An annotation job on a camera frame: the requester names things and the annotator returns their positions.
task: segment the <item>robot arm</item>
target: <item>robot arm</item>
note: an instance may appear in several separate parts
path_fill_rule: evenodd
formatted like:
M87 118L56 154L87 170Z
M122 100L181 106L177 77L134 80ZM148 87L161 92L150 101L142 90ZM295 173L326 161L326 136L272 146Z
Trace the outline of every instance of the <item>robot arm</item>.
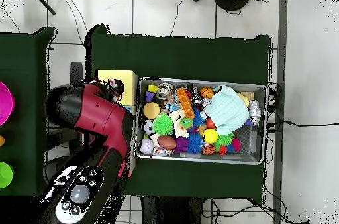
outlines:
M98 83L50 92L45 111L53 123L97 138L51 179L38 198L36 224L94 224L114 190L130 153L132 115L107 97Z

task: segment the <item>green tablecloth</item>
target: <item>green tablecloth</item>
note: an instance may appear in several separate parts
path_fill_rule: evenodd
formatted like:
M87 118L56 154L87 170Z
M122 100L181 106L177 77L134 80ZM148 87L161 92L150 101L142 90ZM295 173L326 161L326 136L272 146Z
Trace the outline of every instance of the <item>green tablecloth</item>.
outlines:
M39 195L45 185L42 171L46 150L46 116L43 105L47 94L46 55L54 36L51 27L34 35L0 33L0 81L15 98L15 109L0 126L5 144L0 161L15 172L12 183L0 189L0 196Z
M91 73L133 70L155 76L267 85L270 39L158 38L107 34L106 26L87 35ZM264 163L257 166L138 159L126 194L251 198L262 202Z

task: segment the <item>yellow sponge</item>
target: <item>yellow sponge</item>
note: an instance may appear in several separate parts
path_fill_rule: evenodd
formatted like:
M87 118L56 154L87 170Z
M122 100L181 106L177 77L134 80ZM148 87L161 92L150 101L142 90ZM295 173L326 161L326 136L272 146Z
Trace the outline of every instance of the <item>yellow sponge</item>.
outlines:
M158 87L156 85L148 85L148 91L156 93L158 91Z
M131 70L98 70L98 78L107 82L108 79L119 79L124 84L121 105L135 106L136 85L138 76Z

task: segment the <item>yellow ball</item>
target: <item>yellow ball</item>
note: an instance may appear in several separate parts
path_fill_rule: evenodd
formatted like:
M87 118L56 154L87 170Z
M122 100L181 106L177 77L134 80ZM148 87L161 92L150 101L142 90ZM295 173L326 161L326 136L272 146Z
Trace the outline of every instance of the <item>yellow ball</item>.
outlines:
M213 144L218 139L218 133L214 129L207 129L206 131L204 131L203 136L204 141L209 144Z
M2 135L0 135L0 147L2 147L5 144L5 139Z

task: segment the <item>blue toy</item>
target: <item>blue toy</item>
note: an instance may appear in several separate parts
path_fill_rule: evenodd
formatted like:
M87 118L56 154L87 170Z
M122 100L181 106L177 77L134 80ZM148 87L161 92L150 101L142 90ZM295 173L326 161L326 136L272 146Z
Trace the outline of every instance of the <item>blue toy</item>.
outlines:
M190 133L188 136L187 151L191 154L198 154L203 149L203 138L199 133Z
M201 118L200 111L198 110L198 108L196 108L196 106L193 106L193 111L194 111L193 126L198 127L204 125L205 122L203 121L203 118Z

